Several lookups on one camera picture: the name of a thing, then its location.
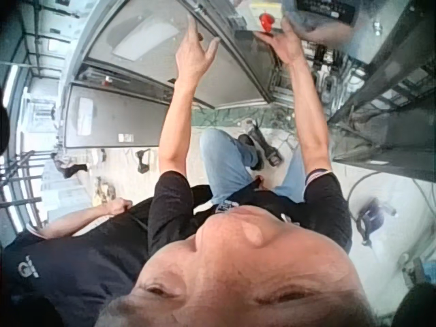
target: blue jeans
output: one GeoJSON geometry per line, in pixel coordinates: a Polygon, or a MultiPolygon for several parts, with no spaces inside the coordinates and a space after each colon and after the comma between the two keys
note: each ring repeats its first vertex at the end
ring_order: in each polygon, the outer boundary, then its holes
{"type": "MultiPolygon", "coordinates": [[[[254,146],[239,142],[219,129],[206,129],[200,138],[200,151],[212,189],[212,203],[222,203],[234,192],[253,181],[246,167],[255,166],[258,154],[254,146]]],[[[272,191],[287,196],[294,202],[303,202],[306,173],[301,149],[292,155],[286,177],[281,186],[272,191]]]]}

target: cabinet door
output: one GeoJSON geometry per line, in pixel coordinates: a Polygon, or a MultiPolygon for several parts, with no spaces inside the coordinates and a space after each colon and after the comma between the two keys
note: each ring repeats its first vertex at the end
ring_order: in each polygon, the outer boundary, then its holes
{"type": "MultiPolygon", "coordinates": [[[[188,12],[177,0],[131,0],[100,33],[88,56],[173,87],[177,78],[175,55],[187,30],[188,12]]],[[[198,30],[203,44],[208,45],[213,31],[202,24],[198,30]]],[[[196,98],[213,107],[264,101],[253,79],[227,49],[220,45],[196,98]]]]}
{"type": "Polygon", "coordinates": [[[89,87],[72,86],[65,147],[158,146],[168,106],[89,87]]]}

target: man's right hand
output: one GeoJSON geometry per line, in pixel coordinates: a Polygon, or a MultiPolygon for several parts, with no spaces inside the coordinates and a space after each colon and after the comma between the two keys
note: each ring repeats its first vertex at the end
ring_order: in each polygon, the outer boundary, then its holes
{"type": "Polygon", "coordinates": [[[196,20],[189,15],[188,21],[188,31],[176,54],[178,80],[197,87],[201,77],[212,65],[220,39],[219,37],[214,38],[207,51],[204,51],[198,38],[196,20]]]}
{"type": "Polygon", "coordinates": [[[281,20],[281,28],[283,33],[277,35],[260,32],[254,32],[254,34],[262,41],[271,45],[285,65],[291,65],[295,61],[304,59],[305,54],[302,50],[301,40],[295,34],[286,17],[283,17],[281,20]]]}

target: black shoe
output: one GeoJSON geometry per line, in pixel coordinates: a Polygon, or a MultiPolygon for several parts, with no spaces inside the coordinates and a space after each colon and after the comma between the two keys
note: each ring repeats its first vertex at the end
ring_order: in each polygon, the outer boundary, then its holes
{"type": "MultiPolygon", "coordinates": [[[[247,134],[241,134],[238,137],[238,141],[241,142],[242,144],[246,144],[246,145],[255,147],[253,140],[247,134]]],[[[258,154],[258,163],[250,168],[251,168],[251,170],[259,171],[259,170],[264,169],[264,161],[262,160],[262,154],[260,153],[260,151],[257,150],[256,153],[258,154]]]]}

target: person's arm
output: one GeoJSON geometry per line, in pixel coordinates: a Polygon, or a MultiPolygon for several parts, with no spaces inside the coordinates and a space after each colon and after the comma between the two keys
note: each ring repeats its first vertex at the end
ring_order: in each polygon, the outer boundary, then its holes
{"type": "Polygon", "coordinates": [[[108,203],[95,206],[93,208],[76,211],[75,213],[69,213],[62,218],[59,218],[52,223],[49,223],[46,227],[38,230],[38,234],[44,238],[61,238],[64,236],[71,236],[78,230],[81,230],[84,226],[93,222],[97,218],[105,215],[119,215],[130,209],[132,202],[117,198],[108,203]]]}
{"type": "Polygon", "coordinates": [[[191,142],[191,107],[201,77],[217,53],[219,38],[205,52],[198,39],[196,21],[189,16],[189,27],[176,54],[178,78],[159,141],[159,169],[186,176],[186,158],[191,142]]]}
{"type": "Polygon", "coordinates": [[[316,169],[331,170],[327,123],[301,40],[286,18],[281,21],[281,26],[284,32],[282,34],[270,36],[256,33],[256,36],[274,48],[290,72],[297,135],[306,173],[316,169]]]}

